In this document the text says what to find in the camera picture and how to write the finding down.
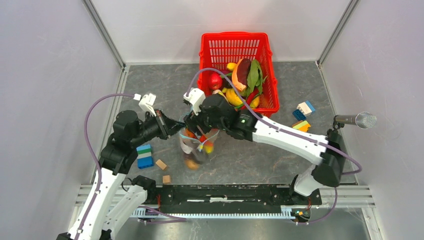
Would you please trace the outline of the orange toy fruit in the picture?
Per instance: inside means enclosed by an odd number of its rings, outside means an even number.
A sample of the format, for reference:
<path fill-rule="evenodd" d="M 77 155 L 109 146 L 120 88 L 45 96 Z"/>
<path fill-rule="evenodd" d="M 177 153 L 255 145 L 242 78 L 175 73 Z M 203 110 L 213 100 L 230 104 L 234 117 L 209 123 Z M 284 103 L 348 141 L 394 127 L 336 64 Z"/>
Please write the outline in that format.
<path fill-rule="evenodd" d="M 188 138 L 192 138 L 192 139 L 196 139 L 196 140 L 198 140 L 198 137 L 194 134 L 194 133 L 192 133 L 188 128 L 186 128 L 185 130 L 184 130 L 184 135 L 186 136 L 186 137 L 188 137 Z"/>

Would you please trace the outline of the red toy chili pepper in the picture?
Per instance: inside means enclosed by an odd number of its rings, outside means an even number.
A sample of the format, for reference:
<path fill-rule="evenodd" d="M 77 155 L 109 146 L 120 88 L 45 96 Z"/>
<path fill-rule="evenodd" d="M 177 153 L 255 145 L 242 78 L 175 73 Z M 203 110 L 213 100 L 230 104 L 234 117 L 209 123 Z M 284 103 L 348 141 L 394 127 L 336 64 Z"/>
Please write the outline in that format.
<path fill-rule="evenodd" d="M 215 134 L 212 135 L 202 135 L 199 138 L 199 141 L 204 146 L 213 146 L 217 136 Z"/>

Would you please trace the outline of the single yellow toy banana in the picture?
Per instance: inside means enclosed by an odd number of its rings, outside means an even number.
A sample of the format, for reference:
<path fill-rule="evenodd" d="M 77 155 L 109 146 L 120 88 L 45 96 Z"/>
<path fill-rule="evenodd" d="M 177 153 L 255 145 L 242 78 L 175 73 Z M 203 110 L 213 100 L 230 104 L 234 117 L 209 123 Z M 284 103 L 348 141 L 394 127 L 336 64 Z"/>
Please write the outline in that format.
<path fill-rule="evenodd" d="M 206 154 L 211 154 L 214 151 L 214 144 L 211 142 L 206 142 L 203 147 L 202 150 L 206 153 Z"/>

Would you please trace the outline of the clear zip top bag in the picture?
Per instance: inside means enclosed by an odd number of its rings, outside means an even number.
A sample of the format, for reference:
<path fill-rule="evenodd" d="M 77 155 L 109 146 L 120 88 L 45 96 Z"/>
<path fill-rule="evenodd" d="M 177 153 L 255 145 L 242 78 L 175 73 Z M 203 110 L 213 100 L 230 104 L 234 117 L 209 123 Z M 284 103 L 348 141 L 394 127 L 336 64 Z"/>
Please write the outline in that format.
<path fill-rule="evenodd" d="M 199 167 L 204 164 L 207 160 L 210 159 L 212 153 L 207 154 L 203 151 L 203 145 L 200 142 L 200 137 L 203 135 L 216 135 L 216 139 L 218 138 L 218 134 L 220 132 L 220 130 L 218 129 L 212 129 L 210 132 L 205 133 L 201 136 L 197 136 L 198 139 L 193 139 L 193 138 L 189 138 L 187 136 L 184 135 L 184 130 L 188 129 L 187 127 L 182 128 L 179 132 L 178 132 L 178 137 L 179 137 L 179 143 L 180 143 L 180 148 L 182 150 L 183 153 L 183 159 L 184 162 L 186 159 L 191 159 L 196 161 L 199 164 Z"/>

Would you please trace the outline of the brown toy potato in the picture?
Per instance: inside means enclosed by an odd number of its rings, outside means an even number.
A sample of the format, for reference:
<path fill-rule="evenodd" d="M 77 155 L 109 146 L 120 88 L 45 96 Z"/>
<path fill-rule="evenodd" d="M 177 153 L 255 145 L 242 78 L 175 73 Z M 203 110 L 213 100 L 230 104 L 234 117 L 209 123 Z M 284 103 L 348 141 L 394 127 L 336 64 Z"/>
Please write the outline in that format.
<path fill-rule="evenodd" d="M 188 169 L 190 170 L 197 170 L 199 168 L 199 164 L 193 160 L 193 159 L 185 159 L 184 160 L 185 165 L 187 166 Z"/>

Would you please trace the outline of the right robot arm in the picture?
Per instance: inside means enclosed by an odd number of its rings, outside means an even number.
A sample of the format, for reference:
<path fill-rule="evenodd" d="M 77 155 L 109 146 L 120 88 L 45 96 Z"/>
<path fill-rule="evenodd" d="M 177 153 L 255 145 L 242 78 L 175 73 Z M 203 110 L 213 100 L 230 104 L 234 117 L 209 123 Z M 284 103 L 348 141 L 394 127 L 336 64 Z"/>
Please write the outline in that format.
<path fill-rule="evenodd" d="M 323 186 L 340 185 L 346 158 L 340 150 L 338 133 L 308 134 L 252 110 L 235 110 L 222 95 L 205 96 L 199 89 L 183 99 L 192 107 L 184 122 L 195 135 L 218 129 L 234 139 L 271 145 L 308 160 L 312 165 L 295 177 L 288 191 L 293 203 L 302 204 Z"/>

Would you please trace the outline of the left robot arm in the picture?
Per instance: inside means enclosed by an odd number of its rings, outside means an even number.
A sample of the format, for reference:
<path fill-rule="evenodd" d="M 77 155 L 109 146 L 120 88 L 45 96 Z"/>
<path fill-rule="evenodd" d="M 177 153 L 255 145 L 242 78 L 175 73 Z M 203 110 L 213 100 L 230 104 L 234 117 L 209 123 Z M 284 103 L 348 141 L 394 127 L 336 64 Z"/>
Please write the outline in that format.
<path fill-rule="evenodd" d="M 87 201 L 73 226 L 57 236 L 59 240 L 113 240 L 131 214 L 142 203 L 151 204 L 157 198 L 156 182 L 138 176 L 124 198 L 111 207 L 113 198 L 126 178 L 133 162 L 139 157 L 137 147 L 159 138 L 167 140 L 185 124 L 168 118 L 159 109 L 140 120 L 133 110 L 116 116 L 113 133 L 98 160 L 96 174 Z"/>

